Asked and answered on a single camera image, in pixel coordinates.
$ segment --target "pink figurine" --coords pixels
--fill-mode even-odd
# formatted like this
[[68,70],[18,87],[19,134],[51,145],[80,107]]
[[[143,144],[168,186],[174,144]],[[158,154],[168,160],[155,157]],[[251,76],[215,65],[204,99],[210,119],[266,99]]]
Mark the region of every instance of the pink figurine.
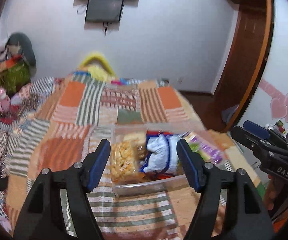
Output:
[[11,100],[6,94],[5,89],[0,87],[0,112],[1,114],[7,113],[10,109]]

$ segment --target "blanket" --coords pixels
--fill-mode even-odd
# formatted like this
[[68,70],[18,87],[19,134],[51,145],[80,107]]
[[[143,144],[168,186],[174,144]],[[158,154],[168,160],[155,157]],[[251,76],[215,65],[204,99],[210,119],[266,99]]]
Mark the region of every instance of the blanket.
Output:
[[[164,123],[165,129],[165,124],[186,122],[205,130],[189,102],[157,81],[118,86],[83,73],[47,77],[24,86],[11,103],[12,114],[0,118],[0,179],[9,176],[7,190],[0,191],[0,222],[10,234],[41,169],[60,171],[83,161],[102,138],[111,140],[114,125]],[[224,157],[221,168],[233,170]],[[116,198],[109,161],[87,197],[105,239],[183,239],[199,201],[188,185]],[[61,203],[67,232],[76,236],[66,190],[61,190]]]

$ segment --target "clear plastic bin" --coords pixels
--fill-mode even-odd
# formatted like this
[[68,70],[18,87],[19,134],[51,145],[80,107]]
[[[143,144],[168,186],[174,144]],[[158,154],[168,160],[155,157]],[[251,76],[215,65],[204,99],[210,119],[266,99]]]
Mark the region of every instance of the clear plastic bin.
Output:
[[[204,127],[199,122],[189,121],[180,123],[147,123],[143,125],[121,125],[115,126],[112,129],[111,143],[119,143],[123,140],[124,135],[135,132],[147,132],[147,130],[169,131],[172,133],[184,133],[194,131],[204,133]],[[140,195],[152,192],[164,191],[168,188],[188,186],[188,181],[185,175],[179,175],[167,179],[160,179],[151,182],[119,185],[112,183],[113,192],[116,197],[125,195]]]

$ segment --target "brown floor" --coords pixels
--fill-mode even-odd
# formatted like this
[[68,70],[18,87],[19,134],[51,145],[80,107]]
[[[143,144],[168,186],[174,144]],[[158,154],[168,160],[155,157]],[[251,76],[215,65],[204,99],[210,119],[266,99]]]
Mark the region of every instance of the brown floor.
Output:
[[221,132],[225,128],[221,113],[211,95],[185,93],[182,94],[192,104],[207,129]]

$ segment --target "screw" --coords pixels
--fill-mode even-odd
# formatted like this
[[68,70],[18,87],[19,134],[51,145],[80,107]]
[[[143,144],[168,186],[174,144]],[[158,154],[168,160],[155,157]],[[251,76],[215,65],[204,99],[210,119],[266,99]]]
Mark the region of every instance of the screw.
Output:
[[41,173],[46,175],[46,174],[48,174],[49,171],[50,170],[48,168],[44,168]]
[[214,165],[212,163],[205,163],[204,166],[206,169],[211,169],[214,167]]
[[237,171],[238,171],[238,173],[240,175],[245,175],[246,174],[246,171],[244,169],[238,169]]
[[79,169],[82,166],[83,166],[83,163],[81,163],[81,162],[74,163],[74,168],[76,168],[76,169]]

